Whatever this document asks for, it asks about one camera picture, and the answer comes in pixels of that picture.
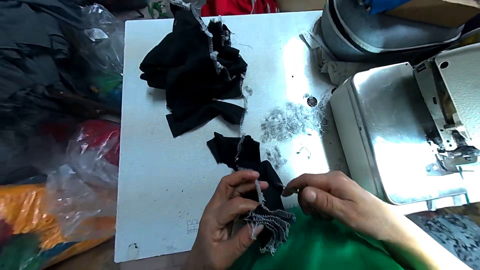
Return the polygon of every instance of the white tabletop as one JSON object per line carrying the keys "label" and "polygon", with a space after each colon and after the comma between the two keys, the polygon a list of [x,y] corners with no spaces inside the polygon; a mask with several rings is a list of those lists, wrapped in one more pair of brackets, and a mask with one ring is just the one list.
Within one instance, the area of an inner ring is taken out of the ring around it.
{"label": "white tabletop", "polygon": [[[317,72],[299,38],[302,30],[312,29],[321,14],[223,17],[234,33],[232,46],[248,63],[244,86],[252,89],[253,95],[248,99],[243,132],[253,139],[261,141],[260,126],[276,107],[287,102],[306,106],[305,94],[320,99],[334,87]],[[116,262],[191,249],[205,205],[220,178],[231,172],[225,164],[216,164],[206,142],[213,138],[213,132],[240,136],[238,126],[217,117],[194,131],[172,137],[165,118],[169,113],[165,91],[148,87],[138,68],[144,56],[171,32],[172,24],[172,19],[126,23]],[[242,99],[228,102],[244,105]],[[335,131],[332,136],[329,130]],[[335,127],[327,128],[323,136],[300,134],[278,146],[287,160],[277,170],[284,184],[306,172],[346,170]],[[262,160],[270,147],[269,143],[261,144]],[[284,205],[296,206],[296,197],[284,199]]]}

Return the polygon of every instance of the clear plastic bag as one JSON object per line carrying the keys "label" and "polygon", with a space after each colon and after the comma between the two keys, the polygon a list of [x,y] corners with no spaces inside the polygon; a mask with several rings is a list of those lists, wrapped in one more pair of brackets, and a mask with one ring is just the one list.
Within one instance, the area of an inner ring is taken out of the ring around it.
{"label": "clear plastic bag", "polygon": [[117,210],[120,124],[89,120],[48,173],[47,209],[70,241],[111,236]]}
{"label": "clear plastic bag", "polygon": [[99,101],[121,108],[123,22],[102,5],[82,7],[84,30],[70,28],[65,36],[74,48],[77,86],[89,88]]}

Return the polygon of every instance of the black fabric scrap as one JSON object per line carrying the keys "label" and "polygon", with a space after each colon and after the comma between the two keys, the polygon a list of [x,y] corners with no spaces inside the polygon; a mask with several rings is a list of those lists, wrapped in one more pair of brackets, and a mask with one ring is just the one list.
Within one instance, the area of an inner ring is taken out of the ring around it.
{"label": "black fabric scrap", "polygon": [[[281,194],[283,191],[282,181],[278,177],[269,161],[260,162],[260,143],[251,136],[242,138],[224,137],[214,133],[214,138],[207,142],[212,155],[217,163],[224,163],[235,171],[254,170],[260,174],[259,181],[268,183],[268,188],[263,190],[263,205],[259,205],[253,212],[244,217],[244,220],[252,225],[264,225],[264,230],[257,237],[260,241],[260,251],[275,253],[280,243],[287,240],[289,221],[295,220],[295,216],[285,212]],[[259,201],[257,191],[247,192],[244,198]]]}
{"label": "black fabric scrap", "polygon": [[171,4],[172,32],[145,56],[140,78],[165,89],[168,125],[177,137],[218,115],[240,124],[244,109],[215,99],[242,96],[247,63],[231,47],[230,31],[222,22],[206,26],[189,6]]}

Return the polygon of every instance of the sewing machine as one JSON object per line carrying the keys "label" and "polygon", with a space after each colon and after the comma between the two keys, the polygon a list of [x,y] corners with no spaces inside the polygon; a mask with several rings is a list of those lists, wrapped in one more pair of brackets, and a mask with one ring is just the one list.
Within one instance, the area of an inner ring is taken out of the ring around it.
{"label": "sewing machine", "polygon": [[434,210],[439,198],[477,201],[478,70],[477,43],[340,85],[330,101],[352,179],[397,205],[427,201]]}

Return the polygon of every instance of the green fabric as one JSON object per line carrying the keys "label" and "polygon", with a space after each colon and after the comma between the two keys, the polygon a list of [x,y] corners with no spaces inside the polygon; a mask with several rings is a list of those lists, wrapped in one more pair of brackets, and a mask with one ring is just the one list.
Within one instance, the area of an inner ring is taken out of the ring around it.
{"label": "green fabric", "polygon": [[260,254],[258,243],[254,243],[231,270],[403,270],[381,241],[359,235],[339,221],[305,216],[300,208],[289,211],[297,221],[291,224],[287,242],[275,255]]}

